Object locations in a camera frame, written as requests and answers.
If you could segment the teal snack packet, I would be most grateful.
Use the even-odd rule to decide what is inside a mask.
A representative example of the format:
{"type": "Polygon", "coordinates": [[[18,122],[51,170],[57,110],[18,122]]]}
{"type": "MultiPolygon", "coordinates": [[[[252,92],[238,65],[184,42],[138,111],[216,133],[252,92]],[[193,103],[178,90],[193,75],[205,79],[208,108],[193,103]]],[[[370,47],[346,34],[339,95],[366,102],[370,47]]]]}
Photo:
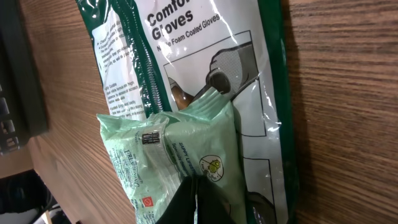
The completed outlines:
{"type": "Polygon", "coordinates": [[[100,134],[137,223],[155,223],[186,177],[214,183],[235,223],[246,222],[245,183],[239,164],[234,109],[209,88],[187,108],[143,121],[98,115],[100,134]]]}

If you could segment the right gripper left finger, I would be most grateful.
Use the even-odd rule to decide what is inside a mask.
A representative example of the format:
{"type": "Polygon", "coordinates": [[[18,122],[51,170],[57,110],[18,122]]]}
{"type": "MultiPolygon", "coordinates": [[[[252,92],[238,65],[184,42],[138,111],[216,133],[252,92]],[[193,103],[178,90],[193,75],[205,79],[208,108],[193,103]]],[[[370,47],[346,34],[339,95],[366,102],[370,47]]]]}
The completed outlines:
{"type": "Polygon", "coordinates": [[[196,178],[186,177],[156,224],[194,224],[196,178]]]}

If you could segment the green sponge package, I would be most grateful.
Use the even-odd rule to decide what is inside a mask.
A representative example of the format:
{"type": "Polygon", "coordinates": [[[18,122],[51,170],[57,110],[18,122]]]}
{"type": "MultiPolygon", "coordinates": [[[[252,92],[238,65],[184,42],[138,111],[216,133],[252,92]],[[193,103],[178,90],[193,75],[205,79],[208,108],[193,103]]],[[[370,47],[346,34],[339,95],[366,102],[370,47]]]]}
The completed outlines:
{"type": "Polygon", "coordinates": [[[245,223],[295,223],[299,192],[282,5],[78,0],[110,116],[143,121],[209,88],[231,102],[245,223]]]}

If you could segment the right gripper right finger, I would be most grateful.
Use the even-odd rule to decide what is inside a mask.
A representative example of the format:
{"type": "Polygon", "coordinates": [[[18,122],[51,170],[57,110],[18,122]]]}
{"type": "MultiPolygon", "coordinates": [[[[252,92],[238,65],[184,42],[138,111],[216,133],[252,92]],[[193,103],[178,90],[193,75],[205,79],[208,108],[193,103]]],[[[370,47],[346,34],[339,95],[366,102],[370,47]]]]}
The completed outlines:
{"type": "Polygon", "coordinates": [[[197,209],[199,224],[235,224],[218,196],[214,183],[198,177],[197,209]]]}

